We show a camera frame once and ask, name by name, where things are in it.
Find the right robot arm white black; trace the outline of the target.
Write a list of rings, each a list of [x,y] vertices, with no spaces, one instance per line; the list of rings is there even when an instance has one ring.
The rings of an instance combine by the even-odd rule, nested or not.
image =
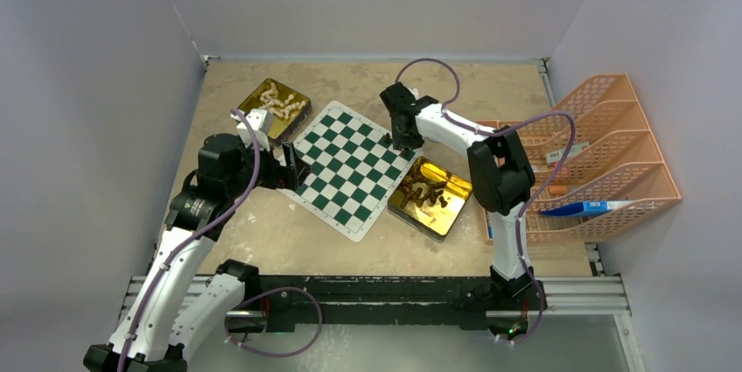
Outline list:
[[[493,232],[493,301],[511,308],[526,296],[543,298],[525,230],[518,223],[536,179],[517,133],[469,121],[401,82],[381,91],[380,98],[388,111],[395,149],[416,150],[430,139],[465,157],[473,195]]]

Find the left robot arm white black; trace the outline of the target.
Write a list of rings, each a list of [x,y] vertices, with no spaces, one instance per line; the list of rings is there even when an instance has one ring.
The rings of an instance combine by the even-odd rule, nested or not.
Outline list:
[[[89,347],[90,371],[185,371],[205,338],[234,307],[261,297],[259,270],[227,260],[189,306],[183,302],[226,223],[257,186],[295,191],[311,172],[290,142],[284,160],[251,137],[207,137],[198,165],[172,199],[157,254],[129,312],[105,344]]]

